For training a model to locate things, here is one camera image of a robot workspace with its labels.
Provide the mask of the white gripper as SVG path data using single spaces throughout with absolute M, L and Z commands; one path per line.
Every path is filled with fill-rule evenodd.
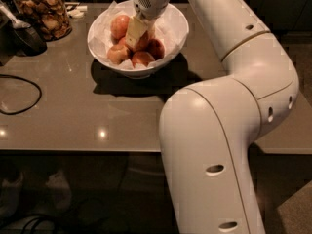
M 126 32 L 126 44 L 134 48 L 148 30 L 148 21 L 159 18 L 170 0 L 133 0 L 138 15 L 130 17 Z

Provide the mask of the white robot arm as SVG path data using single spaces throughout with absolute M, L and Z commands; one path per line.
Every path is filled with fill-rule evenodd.
M 290 114 L 298 76 L 243 0 L 188 0 L 226 74 L 173 94 L 160 116 L 162 160 L 180 234 L 265 234 L 248 148 Z M 155 20 L 169 0 L 133 0 Z

